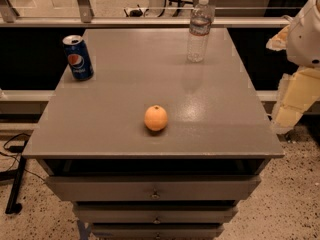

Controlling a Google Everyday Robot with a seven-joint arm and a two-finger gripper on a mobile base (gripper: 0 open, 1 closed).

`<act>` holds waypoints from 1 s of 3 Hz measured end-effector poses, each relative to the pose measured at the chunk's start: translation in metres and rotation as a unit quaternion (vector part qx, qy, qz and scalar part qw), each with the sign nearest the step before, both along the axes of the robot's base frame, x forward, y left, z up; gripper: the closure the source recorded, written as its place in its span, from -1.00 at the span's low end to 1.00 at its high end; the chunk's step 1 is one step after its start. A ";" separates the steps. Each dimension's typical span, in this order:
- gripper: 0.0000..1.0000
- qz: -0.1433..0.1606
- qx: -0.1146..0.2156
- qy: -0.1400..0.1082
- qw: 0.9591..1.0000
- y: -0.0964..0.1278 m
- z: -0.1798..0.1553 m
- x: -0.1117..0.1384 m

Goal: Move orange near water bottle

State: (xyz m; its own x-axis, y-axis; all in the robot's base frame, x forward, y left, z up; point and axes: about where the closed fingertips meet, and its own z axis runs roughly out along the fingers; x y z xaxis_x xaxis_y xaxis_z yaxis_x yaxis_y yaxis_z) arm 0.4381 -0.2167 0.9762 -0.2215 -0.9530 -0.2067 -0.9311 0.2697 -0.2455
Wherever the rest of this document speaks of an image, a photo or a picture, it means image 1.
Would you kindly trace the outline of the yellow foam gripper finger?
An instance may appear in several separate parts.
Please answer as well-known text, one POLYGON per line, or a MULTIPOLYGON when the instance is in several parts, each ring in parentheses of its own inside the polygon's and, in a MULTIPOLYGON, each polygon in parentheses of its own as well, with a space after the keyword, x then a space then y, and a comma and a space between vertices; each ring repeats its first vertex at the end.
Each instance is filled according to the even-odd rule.
POLYGON ((273 51, 281 51, 287 48, 287 35, 289 26, 281 29, 276 35, 268 40, 266 48, 273 51))
POLYGON ((300 66, 293 75, 284 74, 271 113, 272 131, 276 134, 288 133, 319 98, 319 68, 300 66))

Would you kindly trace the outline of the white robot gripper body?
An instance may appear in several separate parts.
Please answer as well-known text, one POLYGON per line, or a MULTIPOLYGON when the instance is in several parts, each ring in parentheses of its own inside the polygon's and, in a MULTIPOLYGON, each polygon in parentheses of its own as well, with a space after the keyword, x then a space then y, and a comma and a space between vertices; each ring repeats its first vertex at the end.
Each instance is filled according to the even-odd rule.
POLYGON ((299 66, 320 66, 319 0, 308 0, 293 18, 287 35, 286 54, 299 66))

